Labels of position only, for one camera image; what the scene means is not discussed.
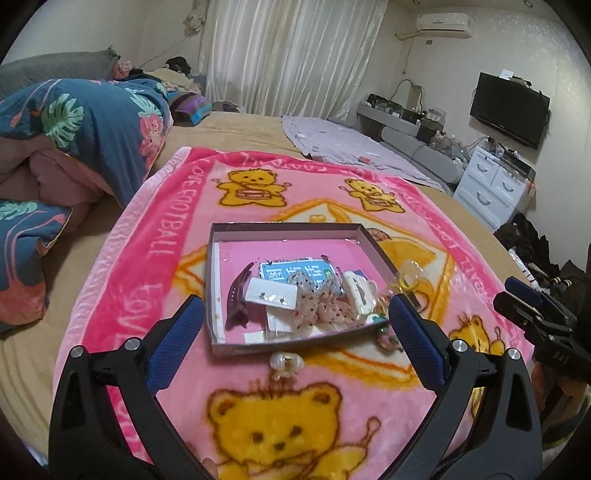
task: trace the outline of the ceiling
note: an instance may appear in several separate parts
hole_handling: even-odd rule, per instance
[[[498,8],[501,10],[513,10],[535,17],[545,18],[552,22],[560,23],[558,15],[544,0],[528,0],[533,4],[530,8],[524,4],[524,0],[392,0],[406,10],[417,11],[430,8],[442,7],[480,7],[480,8]]]

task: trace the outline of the drawer handle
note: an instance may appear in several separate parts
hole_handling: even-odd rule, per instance
[[[476,196],[478,197],[478,201],[483,204],[483,205],[490,205],[491,201],[490,200],[482,200],[481,196],[480,196],[480,192],[476,192]]]

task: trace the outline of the silver screw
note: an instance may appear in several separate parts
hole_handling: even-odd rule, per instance
[[[521,354],[520,354],[520,352],[519,352],[519,350],[517,348],[509,348],[509,350],[507,351],[507,354],[513,360],[519,360],[521,358]]]
[[[452,342],[452,347],[454,350],[458,351],[458,352],[465,352],[466,350],[468,350],[468,344],[464,341],[464,340],[454,340]]]
[[[81,347],[80,345],[77,345],[72,350],[70,350],[70,356],[72,358],[78,358],[83,353],[84,353],[84,348]]]
[[[139,343],[139,338],[130,338],[125,342],[125,349],[130,352],[137,350],[139,348]]]

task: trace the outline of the drawer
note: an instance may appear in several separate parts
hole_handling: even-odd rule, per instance
[[[474,155],[472,155],[467,170],[476,175],[484,185],[490,185],[499,168],[500,165],[496,161],[491,160],[484,153],[476,150]]]
[[[464,176],[460,182],[454,198],[467,204],[470,210],[486,219],[489,229],[496,230],[505,223],[513,213],[515,207],[508,205],[494,196],[489,189],[482,186],[470,176]]]
[[[512,205],[517,205],[527,189],[527,183],[517,175],[504,168],[499,168],[492,181],[491,190],[499,197],[507,200]]]

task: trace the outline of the white drawer cabinet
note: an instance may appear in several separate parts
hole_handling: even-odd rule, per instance
[[[529,180],[476,147],[453,197],[494,232],[525,209],[529,186]]]

